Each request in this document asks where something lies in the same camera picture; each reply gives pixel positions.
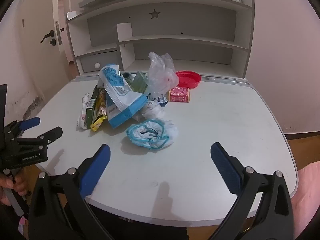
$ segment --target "star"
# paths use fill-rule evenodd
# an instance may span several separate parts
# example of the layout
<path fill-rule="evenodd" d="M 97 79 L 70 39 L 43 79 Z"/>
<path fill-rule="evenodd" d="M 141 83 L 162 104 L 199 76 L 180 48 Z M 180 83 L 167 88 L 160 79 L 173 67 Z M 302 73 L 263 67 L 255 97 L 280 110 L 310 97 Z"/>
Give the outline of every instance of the star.
<path fill-rule="evenodd" d="M 151 14 L 151 19 L 153 19 L 153 18 L 158 18 L 159 19 L 159 17 L 158 17 L 159 13 L 156 12 L 156 10 L 153 10 L 153 12 L 149 13 L 149 14 Z"/>

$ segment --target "tabletop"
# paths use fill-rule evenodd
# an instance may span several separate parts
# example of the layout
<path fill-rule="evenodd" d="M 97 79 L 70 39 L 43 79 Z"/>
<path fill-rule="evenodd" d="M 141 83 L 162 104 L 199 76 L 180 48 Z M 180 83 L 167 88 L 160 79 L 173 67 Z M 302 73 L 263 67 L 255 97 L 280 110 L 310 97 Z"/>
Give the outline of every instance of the tabletop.
<path fill-rule="evenodd" d="M 77 78 L 59 91 L 40 111 L 39 126 L 24 132 L 36 137 L 56 126 L 61 138 L 48 147 L 48 161 L 38 167 L 50 175 L 65 173 L 108 144 L 111 160 L 86 201 L 129 219 L 166 226 L 219 224 L 236 196 L 228 191 L 210 157 L 220 142 L 229 155 L 257 172 L 284 174 L 293 196 L 298 175 L 285 137 L 260 95 L 246 82 L 224 83 L 206 78 L 190 90 L 190 102 L 169 102 L 165 119 L 178 127 L 179 136 L 159 151 L 135 146 L 125 130 L 130 119 L 116 129 L 104 121 L 97 132 L 76 127 L 82 97 L 92 93 L 97 77 Z M 249 213 L 253 216 L 261 194 Z"/>

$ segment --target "red box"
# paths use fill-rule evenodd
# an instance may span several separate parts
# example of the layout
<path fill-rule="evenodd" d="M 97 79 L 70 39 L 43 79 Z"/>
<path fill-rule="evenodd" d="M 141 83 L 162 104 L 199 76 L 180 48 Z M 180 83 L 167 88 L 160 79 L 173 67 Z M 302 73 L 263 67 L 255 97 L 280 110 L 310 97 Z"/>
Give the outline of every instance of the red box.
<path fill-rule="evenodd" d="M 169 90 L 168 101 L 186 102 L 190 101 L 189 88 L 175 87 Z"/>

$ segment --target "black baseboard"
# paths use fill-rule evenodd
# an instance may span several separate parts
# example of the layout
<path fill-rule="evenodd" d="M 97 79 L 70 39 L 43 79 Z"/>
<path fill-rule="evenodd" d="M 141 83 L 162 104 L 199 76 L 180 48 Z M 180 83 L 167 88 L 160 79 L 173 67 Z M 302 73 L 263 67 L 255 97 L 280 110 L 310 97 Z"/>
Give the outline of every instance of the black baseboard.
<path fill-rule="evenodd" d="M 285 137 L 287 140 L 294 140 L 294 139 L 301 139 L 301 138 L 307 138 L 312 136 L 320 135 L 319 132 L 303 132 L 303 133 L 287 133 L 285 134 Z"/>

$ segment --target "drawer front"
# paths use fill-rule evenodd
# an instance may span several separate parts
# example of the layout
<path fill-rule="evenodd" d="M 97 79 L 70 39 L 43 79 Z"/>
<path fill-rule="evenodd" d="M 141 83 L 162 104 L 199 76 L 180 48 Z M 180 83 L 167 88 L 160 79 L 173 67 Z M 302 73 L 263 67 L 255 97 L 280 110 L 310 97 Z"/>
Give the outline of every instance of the drawer front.
<path fill-rule="evenodd" d="M 81 65 L 84 72 L 97 71 L 103 68 L 105 65 L 114 63 L 118 64 L 118 52 L 110 51 L 100 54 L 95 54 L 87 57 L 80 58 Z"/>

